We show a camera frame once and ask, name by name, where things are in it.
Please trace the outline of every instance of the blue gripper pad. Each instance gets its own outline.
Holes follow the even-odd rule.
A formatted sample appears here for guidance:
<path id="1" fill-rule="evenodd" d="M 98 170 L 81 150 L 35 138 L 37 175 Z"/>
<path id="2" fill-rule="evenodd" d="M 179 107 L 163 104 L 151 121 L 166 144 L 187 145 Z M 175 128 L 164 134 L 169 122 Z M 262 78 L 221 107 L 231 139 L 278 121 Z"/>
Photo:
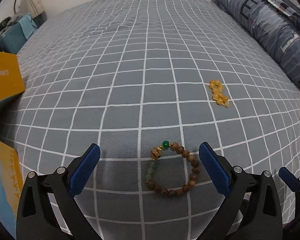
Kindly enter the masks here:
<path id="1" fill-rule="evenodd" d="M 286 167 L 280 168 L 279 177 L 285 182 L 285 184 L 287 184 L 292 192 L 299 191 L 299 180 Z"/>
<path id="2" fill-rule="evenodd" d="M 230 178 L 217 160 L 215 156 L 217 154 L 212 151 L 205 143 L 202 143 L 199 147 L 199 158 L 217 191 L 224 196 L 228 196 L 231 193 Z"/>
<path id="3" fill-rule="evenodd" d="M 72 176 L 69 179 L 68 192 L 72 198 L 82 192 L 95 166 L 100 160 L 99 146 L 95 144 L 93 147 L 90 147 L 88 152 L 85 152 L 83 156 L 83 160 L 81 160 L 77 169 L 72 173 Z"/>

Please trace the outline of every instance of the mattress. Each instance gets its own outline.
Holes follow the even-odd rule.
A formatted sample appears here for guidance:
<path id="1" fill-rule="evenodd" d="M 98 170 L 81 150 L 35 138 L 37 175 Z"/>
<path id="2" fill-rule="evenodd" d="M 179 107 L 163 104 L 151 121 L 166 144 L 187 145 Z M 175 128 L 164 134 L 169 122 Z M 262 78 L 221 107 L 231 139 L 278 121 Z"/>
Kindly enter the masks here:
<path id="1" fill-rule="evenodd" d="M 231 165 L 270 171 L 283 222 L 292 220 L 294 194 L 278 171 L 300 176 L 300 90 L 211 2 L 91 1 L 44 23 L 18 60 L 26 92 L 3 113 L 0 140 L 17 149 L 24 179 L 67 166 L 97 143 L 101 159 L 75 199 L 103 239 L 195 239 L 216 213 L 224 197 L 202 165 L 186 195 L 147 189 L 150 152 L 164 140 L 196 158 L 207 141 Z M 212 79 L 224 84 L 229 108 L 212 100 Z M 168 150 L 155 179 L 179 188 L 190 173 Z"/>

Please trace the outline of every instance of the silver screw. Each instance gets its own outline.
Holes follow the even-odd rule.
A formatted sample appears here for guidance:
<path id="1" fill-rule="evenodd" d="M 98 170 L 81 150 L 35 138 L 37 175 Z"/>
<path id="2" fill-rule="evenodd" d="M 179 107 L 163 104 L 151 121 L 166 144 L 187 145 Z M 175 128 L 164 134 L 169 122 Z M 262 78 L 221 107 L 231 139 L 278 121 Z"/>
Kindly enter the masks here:
<path id="1" fill-rule="evenodd" d="M 64 167 L 59 167 L 58 169 L 57 169 L 57 173 L 59 173 L 59 174 L 62 174 L 62 173 L 64 173 L 66 171 L 66 169 L 64 168 Z"/>
<path id="2" fill-rule="evenodd" d="M 234 170 L 236 173 L 241 173 L 241 172 L 242 172 L 242 168 L 239 167 L 239 166 L 235 166 L 235 167 L 233 168 L 233 170 Z"/>
<path id="3" fill-rule="evenodd" d="M 269 171 L 264 171 L 263 174 L 268 178 L 271 177 L 271 173 Z"/>
<path id="4" fill-rule="evenodd" d="M 34 171 L 29 172 L 29 174 L 28 174 L 29 178 L 33 178 L 34 176 L 35 176 L 35 172 Z"/>

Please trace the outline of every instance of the light blue cloth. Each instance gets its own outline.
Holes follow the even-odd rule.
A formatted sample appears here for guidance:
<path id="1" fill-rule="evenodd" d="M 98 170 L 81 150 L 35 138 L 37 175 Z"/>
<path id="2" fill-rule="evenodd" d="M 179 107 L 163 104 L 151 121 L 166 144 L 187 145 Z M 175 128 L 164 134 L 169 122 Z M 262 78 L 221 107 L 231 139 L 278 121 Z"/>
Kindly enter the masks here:
<path id="1" fill-rule="evenodd" d="M 32 20 L 30 13 L 24 15 L 18 22 L 20 23 L 23 34 L 27 40 L 38 29 L 37 25 Z"/>

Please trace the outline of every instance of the grid pattern fabric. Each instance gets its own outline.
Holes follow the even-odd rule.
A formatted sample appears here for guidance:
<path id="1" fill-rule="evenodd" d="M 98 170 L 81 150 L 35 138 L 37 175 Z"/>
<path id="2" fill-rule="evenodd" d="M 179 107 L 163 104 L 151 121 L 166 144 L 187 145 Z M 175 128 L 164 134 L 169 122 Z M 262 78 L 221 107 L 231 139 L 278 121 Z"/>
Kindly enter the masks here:
<path id="1" fill-rule="evenodd" d="M 286 166 L 300 176 L 300 91 L 214 4 L 95 0 L 48 20 L 18 60 L 26 92 L 2 118 L 0 139 L 17 149 L 24 179 L 100 145 L 101 159 L 76 201 L 103 239 L 195 239 L 220 206 L 223 196 L 202 165 L 195 188 L 182 197 L 147 190 L 149 152 L 163 140 L 197 157 L 207 141 L 231 165 L 269 170 L 283 222 L 293 218 L 294 195 L 278 171 Z M 224 84 L 229 108 L 212 100 L 211 79 Z M 155 179 L 178 188 L 190 172 L 167 150 Z"/>

